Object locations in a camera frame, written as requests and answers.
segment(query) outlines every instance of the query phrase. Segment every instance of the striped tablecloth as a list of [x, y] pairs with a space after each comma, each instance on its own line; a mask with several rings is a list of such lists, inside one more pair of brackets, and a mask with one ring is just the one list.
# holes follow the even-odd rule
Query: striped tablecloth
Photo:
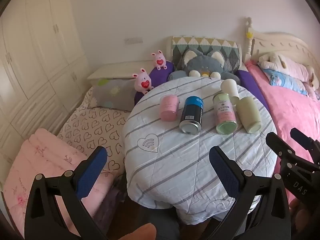
[[[244, 170], [257, 176], [271, 177], [277, 156], [266, 145], [266, 135], [276, 128], [269, 112], [255, 98], [262, 128], [246, 133], [240, 122], [231, 135], [215, 129], [212, 97], [221, 81], [186, 77], [173, 80], [148, 92], [134, 107], [122, 132], [128, 195], [137, 203], [154, 209], [176, 207], [186, 224], [197, 224], [231, 208], [229, 197], [209, 162], [209, 150], [220, 146], [226, 155]], [[253, 96], [238, 86], [240, 98]], [[159, 117], [160, 98], [175, 94], [180, 98], [178, 119], [163, 122]], [[179, 121], [189, 96], [204, 101], [202, 132], [184, 134]], [[252, 203], [253, 209], [259, 199]]]

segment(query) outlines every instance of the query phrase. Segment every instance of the gray pillow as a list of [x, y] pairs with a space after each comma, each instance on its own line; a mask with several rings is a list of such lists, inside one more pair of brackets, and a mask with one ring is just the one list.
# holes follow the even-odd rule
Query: gray pillow
[[92, 89], [88, 108], [98, 106], [132, 111], [134, 107], [135, 79], [100, 79]]

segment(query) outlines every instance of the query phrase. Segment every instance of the pink blanket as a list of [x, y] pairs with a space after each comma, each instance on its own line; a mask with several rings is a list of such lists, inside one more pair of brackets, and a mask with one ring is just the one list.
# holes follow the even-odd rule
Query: pink blanket
[[[320, 103], [290, 89], [271, 86], [266, 75], [253, 62], [246, 64], [268, 103], [270, 114], [275, 123], [278, 136], [289, 144], [296, 154], [310, 162], [308, 151], [290, 137], [290, 130], [298, 128], [308, 137], [320, 140]], [[279, 172], [278, 158], [275, 172]], [[289, 202], [294, 196], [287, 191]]]
[[[22, 144], [4, 184], [4, 198], [23, 237], [27, 201], [35, 176], [39, 173], [45, 177], [61, 176], [66, 170], [74, 170], [85, 159], [87, 157], [83, 153], [45, 129], [38, 129]], [[99, 208], [113, 179], [111, 173], [102, 171], [89, 195], [81, 200], [91, 216]], [[57, 202], [69, 230], [77, 233], [62, 198], [57, 196]]]

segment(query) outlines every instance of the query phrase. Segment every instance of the red heart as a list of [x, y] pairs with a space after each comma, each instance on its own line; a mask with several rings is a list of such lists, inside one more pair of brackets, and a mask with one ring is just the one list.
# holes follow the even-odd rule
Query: red heart
[[160, 60], [158, 59], [158, 60], [157, 60], [157, 64], [158, 64], [158, 65], [162, 65], [162, 63], [163, 63], [163, 59], [160, 59]]
[[148, 88], [149, 87], [149, 84], [150, 84], [150, 82], [147, 80], [147, 81], [145, 81], [145, 82], [141, 82], [141, 86], [143, 87], [143, 88]]

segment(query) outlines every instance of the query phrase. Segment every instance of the pink jar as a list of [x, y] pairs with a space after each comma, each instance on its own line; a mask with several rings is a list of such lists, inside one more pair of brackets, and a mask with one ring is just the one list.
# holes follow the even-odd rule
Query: pink jar
[[179, 98], [175, 95], [166, 95], [160, 99], [160, 118], [166, 122], [177, 119], [179, 109]]

